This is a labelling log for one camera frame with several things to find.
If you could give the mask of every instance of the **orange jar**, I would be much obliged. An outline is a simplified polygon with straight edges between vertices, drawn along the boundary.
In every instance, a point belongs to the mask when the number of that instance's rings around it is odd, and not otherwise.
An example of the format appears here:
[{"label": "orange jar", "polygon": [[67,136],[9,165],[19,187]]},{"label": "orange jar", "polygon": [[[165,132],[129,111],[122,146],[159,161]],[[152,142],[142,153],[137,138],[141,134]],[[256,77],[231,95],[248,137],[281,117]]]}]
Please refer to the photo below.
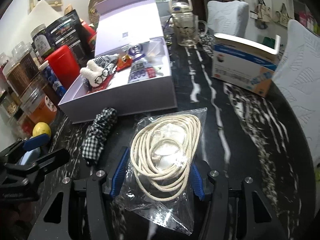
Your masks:
[{"label": "orange jar", "polygon": [[50,124],[56,117],[57,108],[40,89],[35,89],[21,108],[35,123],[45,122]]}]

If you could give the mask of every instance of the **glass mug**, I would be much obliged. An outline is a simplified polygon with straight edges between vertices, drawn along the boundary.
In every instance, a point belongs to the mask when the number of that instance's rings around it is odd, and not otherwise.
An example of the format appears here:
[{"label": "glass mug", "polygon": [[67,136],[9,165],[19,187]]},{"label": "glass mug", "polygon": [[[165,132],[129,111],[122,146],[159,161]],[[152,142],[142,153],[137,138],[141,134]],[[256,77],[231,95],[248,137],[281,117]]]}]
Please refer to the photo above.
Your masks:
[{"label": "glass mug", "polygon": [[172,26],[180,46],[191,47],[199,42],[199,22],[204,24],[204,34],[200,35],[203,37],[208,31],[208,26],[205,21],[198,20],[197,15],[172,17]]}]

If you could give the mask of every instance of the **lavender gift box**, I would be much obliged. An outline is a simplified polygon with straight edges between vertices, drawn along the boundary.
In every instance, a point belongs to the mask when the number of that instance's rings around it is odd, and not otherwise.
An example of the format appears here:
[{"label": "lavender gift box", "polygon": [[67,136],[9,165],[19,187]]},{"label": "lavender gift box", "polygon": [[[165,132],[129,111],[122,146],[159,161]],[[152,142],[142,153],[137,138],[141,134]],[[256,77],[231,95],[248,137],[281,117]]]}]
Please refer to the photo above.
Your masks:
[{"label": "lavender gift box", "polygon": [[117,72],[107,89],[87,94],[79,76],[59,103],[73,123],[94,120],[105,107],[129,115],[177,107],[168,50],[155,0],[105,0],[100,13],[95,56],[121,53],[121,47],[145,39],[156,41],[161,76],[128,84],[130,68]]}]

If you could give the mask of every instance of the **water bottle handle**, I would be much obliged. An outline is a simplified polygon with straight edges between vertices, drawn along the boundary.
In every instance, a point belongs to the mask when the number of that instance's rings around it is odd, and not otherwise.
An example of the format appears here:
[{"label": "water bottle handle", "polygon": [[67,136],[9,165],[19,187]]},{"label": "water bottle handle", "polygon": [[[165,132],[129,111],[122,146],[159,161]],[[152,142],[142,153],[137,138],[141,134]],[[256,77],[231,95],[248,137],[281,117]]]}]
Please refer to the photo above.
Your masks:
[{"label": "water bottle handle", "polygon": [[[173,0],[169,0],[169,10],[171,11],[171,8],[172,8],[172,1]],[[191,0],[187,0],[188,1],[188,4],[190,6],[190,10],[193,11],[193,6],[192,6],[192,2]]]},{"label": "water bottle handle", "polygon": [[208,24],[207,24],[207,22],[202,21],[202,20],[198,20],[198,22],[200,22],[200,23],[203,23],[203,24],[204,24],[204,34],[203,34],[203,35],[200,35],[200,37],[203,37],[203,36],[205,36],[205,35],[207,34],[207,31],[208,31]]}]

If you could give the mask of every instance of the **white cardboard box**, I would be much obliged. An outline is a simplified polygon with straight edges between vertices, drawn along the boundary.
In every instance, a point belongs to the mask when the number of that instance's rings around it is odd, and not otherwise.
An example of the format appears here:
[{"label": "white cardboard box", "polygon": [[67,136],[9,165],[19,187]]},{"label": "white cardboard box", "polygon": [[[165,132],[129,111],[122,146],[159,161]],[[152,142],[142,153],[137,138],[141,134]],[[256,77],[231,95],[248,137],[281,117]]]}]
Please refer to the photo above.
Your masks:
[{"label": "white cardboard box", "polygon": [[265,97],[277,68],[281,37],[275,48],[240,37],[216,33],[212,77]]},{"label": "white cardboard box", "polygon": [[113,107],[128,115],[177,107],[170,59],[155,0],[105,0],[100,12],[95,56],[121,53],[121,47],[148,38],[157,41],[162,76],[128,84],[130,68],[116,73],[105,90],[87,94],[79,76],[59,103],[73,123],[92,121],[102,109]]}]

